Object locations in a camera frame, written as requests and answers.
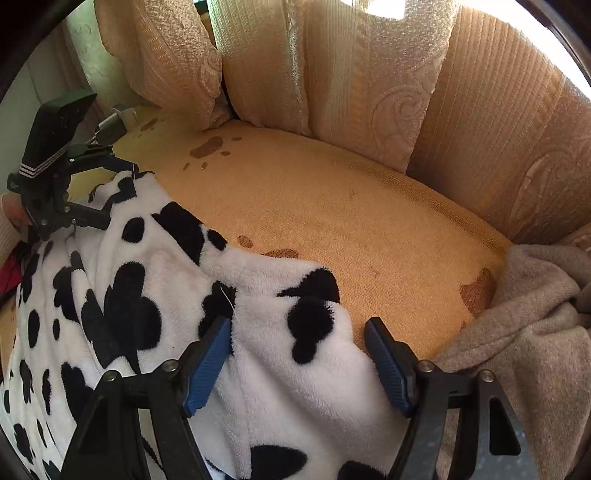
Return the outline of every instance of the beige cushion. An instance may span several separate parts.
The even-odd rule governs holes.
[[[428,187],[298,135],[238,121],[195,133],[138,113],[117,155],[231,243],[327,265],[358,345],[378,315],[428,357],[490,302],[510,242]]]

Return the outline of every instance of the stain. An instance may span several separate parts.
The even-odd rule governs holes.
[[[263,254],[266,257],[273,257],[273,258],[299,258],[300,254],[293,250],[293,248],[280,248],[277,250],[271,250],[266,254]]]
[[[475,281],[460,286],[460,297],[468,311],[476,318],[490,306],[495,290],[495,277],[488,268],[483,268]]]
[[[158,123],[158,117],[153,118],[152,120],[150,120],[147,124],[142,125],[139,129],[142,132],[145,132],[148,128],[152,128],[154,125],[156,125]]]
[[[189,152],[193,158],[203,158],[217,152],[223,145],[222,137],[211,137],[200,147],[194,148]]]
[[[252,240],[248,238],[246,235],[239,236],[238,243],[244,248],[252,248],[252,246],[254,245],[254,243],[252,243]]]

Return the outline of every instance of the screw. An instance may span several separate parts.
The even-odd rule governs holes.
[[[108,372],[105,372],[105,374],[103,375],[103,380],[105,380],[106,382],[112,382],[115,378],[117,378],[117,375],[119,375],[119,372],[117,372],[117,370],[109,370]]]
[[[495,379],[495,374],[490,370],[481,370],[478,372],[478,376],[486,383],[492,383]]]
[[[429,372],[435,370],[435,364],[430,360],[421,360],[419,363],[417,363],[417,368],[419,371],[428,374]]]
[[[162,364],[162,370],[165,372],[174,372],[178,368],[178,362],[176,360],[166,360]]]

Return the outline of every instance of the fleece blanket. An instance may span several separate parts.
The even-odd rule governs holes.
[[[490,369],[523,423],[541,480],[563,480],[589,448],[591,258],[563,245],[516,245],[489,310],[435,358],[444,370]],[[449,469],[457,414],[438,468]]]
[[[354,345],[331,272],[234,248],[153,174],[130,175],[81,202],[110,210],[106,231],[57,231],[25,269],[0,388],[0,425],[23,464],[57,480],[106,370],[150,372],[224,315],[232,354],[190,419],[212,477],[384,479],[407,424]],[[163,478],[145,431],[148,464]]]

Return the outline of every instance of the blue gripper pad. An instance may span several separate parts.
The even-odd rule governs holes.
[[[414,375],[417,358],[406,343],[394,341],[377,317],[365,324],[365,346],[389,402],[405,418],[410,418],[417,405]]]
[[[195,415],[195,412],[203,408],[207,403],[217,376],[230,353],[230,332],[230,319],[224,319],[217,334],[210,340],[207,350],[203,353],[201,360],[191,374],[189,394],[183,405],[189,417]],[[207,340],[209,338],[206,335],[200,342]]]

